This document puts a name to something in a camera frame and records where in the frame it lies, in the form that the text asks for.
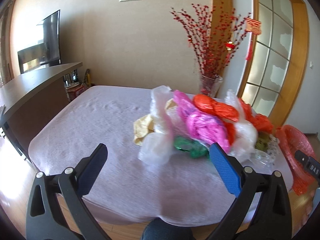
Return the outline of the person's hand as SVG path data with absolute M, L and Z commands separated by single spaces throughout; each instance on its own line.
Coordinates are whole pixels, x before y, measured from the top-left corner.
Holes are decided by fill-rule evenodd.
M 305 225 L 314 211 L 314 204 L 319 203 L 319 187 L 317 189 L 312 190 L 309 193 L 309 200 L 307 201 L 306 207 L 304 209 L 303 217 L 302 217 L 302 225 Z

